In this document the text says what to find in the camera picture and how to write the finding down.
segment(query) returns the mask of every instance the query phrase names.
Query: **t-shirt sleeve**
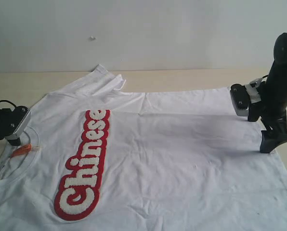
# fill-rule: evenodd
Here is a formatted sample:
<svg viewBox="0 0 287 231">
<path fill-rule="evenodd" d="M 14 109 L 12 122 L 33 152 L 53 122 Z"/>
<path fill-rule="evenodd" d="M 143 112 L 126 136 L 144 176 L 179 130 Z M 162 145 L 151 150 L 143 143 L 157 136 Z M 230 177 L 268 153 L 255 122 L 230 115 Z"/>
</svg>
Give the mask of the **t-shirt sleeve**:
<svg viewBox="0 0 287 231">
<path fill-rule="evenodd" d="M 121 75 L 115 76 L 108 72 L 103 66 L 98 65 L 88 75 L 77 79 L 76 81 L 64 86 L 63 88 L 52 92 L 91 96 L 112 90 L 120 90 L 125 83 Z"/>
</svg>

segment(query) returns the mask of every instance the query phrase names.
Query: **orange object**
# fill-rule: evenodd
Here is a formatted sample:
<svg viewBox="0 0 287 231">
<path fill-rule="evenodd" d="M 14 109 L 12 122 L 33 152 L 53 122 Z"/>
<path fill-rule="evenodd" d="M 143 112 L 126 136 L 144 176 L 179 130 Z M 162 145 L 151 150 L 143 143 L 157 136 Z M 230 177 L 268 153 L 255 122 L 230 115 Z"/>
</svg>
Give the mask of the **orange object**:
<svg viewBox="0 0 287 231">
<path fill-rule="evenodd" d="M 12 153 L 11 158 L 14 157 L 14 156 L 27 154 L 28 152 L 31 151 L 31 149 L 32 149 L 31 143 L 30 144 L 26 144 L 23 147 L 20 147 L 20 148 L 16 149 Z"/>
</svg>

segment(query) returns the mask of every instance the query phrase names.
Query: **red outline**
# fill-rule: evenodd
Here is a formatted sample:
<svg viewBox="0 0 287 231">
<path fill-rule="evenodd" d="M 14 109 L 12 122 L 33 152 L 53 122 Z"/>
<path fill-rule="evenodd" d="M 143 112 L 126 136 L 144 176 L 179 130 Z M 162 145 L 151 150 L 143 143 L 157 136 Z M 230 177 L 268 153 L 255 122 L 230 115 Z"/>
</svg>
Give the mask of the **red outline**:
<svg viewBox="0 0 287 231">
<path fill-rule="evenodd" d="M 83 167 L 79 167 L 78 164 L 76 166 L 71 166 L 71 164 L 70 164 L 70 161 L 73 158 L 77 158 L 78 160 L 80 160 L 82 158 L 80 155 L 82 153 L 83 145 L 85 143 L 87 143 L 87 142 L 91 142 L 92 141 L 92 140 L 89 140 L 86 137 L 86 135 L 85 135 L 86 132 L 90 130 L 88 128 L 88 123 L 91 120 L 95 120 L 95 119 L 92 119 L 89 116 L 89 112 L 90 112 L 90 110 L 86 111 L 86 114 L 85 114 L 86 121 L 84 123 L 84 131 L 83 131 L 83 133 L 81 135 L 82 142 L 81 142 L 81 144 L 78 147 L 78 151 L 77 151 L 76 155 L 71 156 L 65 163 L 65 167 L 67 169 L 72 170 L 72 173 L 68 174 L 68 175 L 65 175 L 65 176 L 63 176 L 61 178 L 60 183 L 59 183 L 59 187 L 58 187 L 58 192 L 57 192 L 55 200 L 54 200 L 54 209 L 55 209 L 57 215 L 59 217 L 61 217 L 62 219 L 64 219 L 64 220 L 79 220 L 79 219 L 83 219 L 84 217 L 89 215 L 94 210 L 94 208 L 96 207 L 96 204 L 98 203 L 98 200 L 100 198 L 99 189 L 100 189 L 101 183 L 102 183 L 102 174 L 103 174 L 103 171 L 104 171 L 104 161 L 105 161 L 106 146 L 107 146 L 107 140 L 106 139 L 108 137 L 108 129 L 109 129 L 109 120 L 108 120 L 109 116 L 110 116 L 110 111 L 109 110 L 106 110 L 106 115 L 102 119 L 105 122 L 105 128 L 103 129 L 104 136 L 102 136 L 100 138 L 100 140 L 102 140 L 102 145 L 98 146 L 98 147 L 101 148 L 101 154 L 99 156 L 98 172 L 96 174 L 96 176 L 97 176 L 96 185 L 95 185 L 95 187 L 91 187 L 90 185 L 70 186 L 69 188 L 73 188 L 76 193 L 74 195 L 69 196 L 67 198 L 67 200 L 66 200 L 66 202 L 69 205 L 79 205 L 87 197 L 87 195 L 86 195 L 86 188 L 91 188 L 93 190 L 93 192 L 94 192 L 94 200 L 93 200 L 93 202 L 91 203 L 91 205 L 85 211 L 83 211 L 80 214 L 76 214 L 76 215 L 65 213 L 61 209 L 61 207 L 59 205 L 59 201 L 60 201 L 61 195 L 62 195 L 63 191 L 66 189 L 66 188 L 64 188 L 64 184 L 65 184 L 66 178 L 75 177 L 77 171 L 80 170 L 80 169 L 92 168 L 93 167 L 93 165 L 86 165 L 86 166 L 83 166 Z M 94 155 L 87 155 L 87 156 L 85 156 L 85 158 L 89 158 L 89 157 L 95 157 L 95 156 Z M 80 195 L 80 199 L 78 201 L 73 201 L 79 195 Z"/>
</svg>

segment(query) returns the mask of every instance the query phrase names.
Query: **white wall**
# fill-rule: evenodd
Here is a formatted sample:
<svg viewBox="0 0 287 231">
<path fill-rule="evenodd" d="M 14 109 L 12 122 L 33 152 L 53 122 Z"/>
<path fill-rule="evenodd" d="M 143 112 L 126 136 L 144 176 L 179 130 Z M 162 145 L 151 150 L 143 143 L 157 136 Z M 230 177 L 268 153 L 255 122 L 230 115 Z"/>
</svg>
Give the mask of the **white wall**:
<svg viewBox="0 0 287 231">
<path fill-rule="evenodd" d="M 270 66 L 282 32 L 287 0 L 0 0 L 0 72 Z"/>
</svg>

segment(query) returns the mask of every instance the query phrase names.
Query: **t-shirt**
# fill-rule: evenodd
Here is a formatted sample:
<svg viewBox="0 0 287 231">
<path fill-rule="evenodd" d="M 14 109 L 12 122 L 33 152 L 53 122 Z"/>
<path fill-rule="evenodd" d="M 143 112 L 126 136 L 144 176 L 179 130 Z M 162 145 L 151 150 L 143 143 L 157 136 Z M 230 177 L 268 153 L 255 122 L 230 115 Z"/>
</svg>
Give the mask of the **t-shirt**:
<svg viewBox="0 0 287 231">
<path fill-rule="evenodd" d="M 229 88 L 126 93 L 102 66 L 31 108 L 0 231 L 287 231 L 287 171 Z"/>
</svg>

